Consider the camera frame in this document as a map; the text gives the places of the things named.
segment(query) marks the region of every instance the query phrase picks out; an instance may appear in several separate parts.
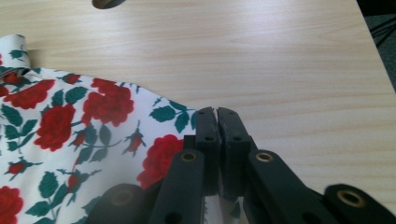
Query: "dark object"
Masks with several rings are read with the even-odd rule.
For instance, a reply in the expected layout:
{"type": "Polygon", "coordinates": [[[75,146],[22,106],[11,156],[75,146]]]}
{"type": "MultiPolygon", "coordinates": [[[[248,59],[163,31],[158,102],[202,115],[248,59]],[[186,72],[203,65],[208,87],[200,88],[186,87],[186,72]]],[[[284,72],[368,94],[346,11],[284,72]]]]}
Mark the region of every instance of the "dark object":
{"type": "Polygon", "coordinates": [[[394,0],[358,0],[363,16],[377,16],[396,13],[394,0]]]}
{"type": "Polygon", "coordinates": [[[251,224],[396,224],[390,211],[360,189],[339,184],[321,195],[307,188],[274,152],[257,149],[234,111],[220,108],[216,121],[208,107],[198,111],[197,121],[197,134],[185,136],[163,181],[144,191],[131,186],[142,193],[133,200],[120,197],[121,206],[114,198],[125,185],[110,189],[87,223],[203,223],[204,196],[217,192],[221,176],[220,195],[244,196],[251,224]]]}

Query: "light wood surface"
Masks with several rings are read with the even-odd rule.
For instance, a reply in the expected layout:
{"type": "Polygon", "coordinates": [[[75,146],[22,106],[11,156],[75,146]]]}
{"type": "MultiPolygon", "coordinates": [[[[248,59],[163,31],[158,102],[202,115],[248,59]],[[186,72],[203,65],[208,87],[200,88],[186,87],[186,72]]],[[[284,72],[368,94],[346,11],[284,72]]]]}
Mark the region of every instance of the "light wood surface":
{"type": "Polygon", "coordinates": [[[0,0],[33,66],[128,81],[238,112],[319,192],[347,183],[396,213],[396,98],[354,0],[0,0]]]}

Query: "screw hole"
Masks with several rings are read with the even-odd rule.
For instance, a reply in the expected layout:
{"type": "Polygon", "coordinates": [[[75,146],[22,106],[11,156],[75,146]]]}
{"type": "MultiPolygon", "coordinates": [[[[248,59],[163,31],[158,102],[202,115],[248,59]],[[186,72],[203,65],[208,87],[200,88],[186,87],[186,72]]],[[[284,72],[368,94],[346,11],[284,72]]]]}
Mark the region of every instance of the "screw hole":
{"type": "Polygon", "coordinates": [[[268,153],[261,152],[256,155],[256,159],[259,161],[269,162],[269,161],[272,161],[274,158],[268,153]]]}
{"type": "Polygon", "coordinates": [[[213,137],[211,137],[211,136],[207,136],[207,137],[205,137],[205,140],[208,141],[208,142],[211,142],[211,141],[213,141],[215,139],[213,137]]]}
{"type": "Polygon", "coordinates": [[[338,198],[352,207],[363,207],[366,205],[364,199],[352,190],[341,189],[337,191],[338,198]]]}
{"type": "Polygon", "coordinates": [[[320,219],[312,213],[304,213],[303,220],[307,224],[321,224],[320,219]]]}
{"type": "Polygon", "coordinates": [[[194,153],[184,153],[183,155],[181,155],[181,159],[183,161],[195,161],[197,159],[197,155],[195,155],[194,153]]]}
{"type": "Polygon", "coordinates": [[[181,214],[169,213],[165,217],[165,223],[166,224],[178,224],[181,222],[182,219],[183,219],[183,216],[181,214]]]}
{"type": "Polygon", "coordinates": [[[92,5],[98,9],[109,9],[121,5],[125,0],[92,0],[92,5]]]}

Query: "green leaf print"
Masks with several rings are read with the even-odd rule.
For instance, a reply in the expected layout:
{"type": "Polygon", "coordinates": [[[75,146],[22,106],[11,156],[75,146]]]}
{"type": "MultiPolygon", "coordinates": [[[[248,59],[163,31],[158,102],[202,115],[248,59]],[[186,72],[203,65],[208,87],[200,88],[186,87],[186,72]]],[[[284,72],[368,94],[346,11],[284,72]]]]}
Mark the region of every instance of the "green leaf print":
{"type": "Polygon", "coordinates": [[[174,119],[176,116],[176,111],[170,105],[155,108],[150,114],[154,119],[159,122],[165,122],[174,119]]]}
{"type": "Polygon", "coordinates": [[[7,118],[9,123],[17,127],[20,127],[22,125],[23,119],[21,117],[20,112],[18,112],[18,110],[7,105],[2,105],[1,111],[3,112],[3,115],[7,118]]]}

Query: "floral fabric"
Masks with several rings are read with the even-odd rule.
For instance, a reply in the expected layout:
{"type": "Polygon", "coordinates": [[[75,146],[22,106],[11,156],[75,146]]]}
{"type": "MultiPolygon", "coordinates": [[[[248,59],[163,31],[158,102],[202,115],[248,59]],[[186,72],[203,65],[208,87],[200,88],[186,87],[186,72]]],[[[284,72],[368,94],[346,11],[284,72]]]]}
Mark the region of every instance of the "floral fabric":
{"type": "Polygon", "coordinates": [[[31,68],[20,35],[0,38],[0,76],[2,224],[84,223],[111,187],[164,178],[195,134],[195,110],[138,85],[31,68]]]}

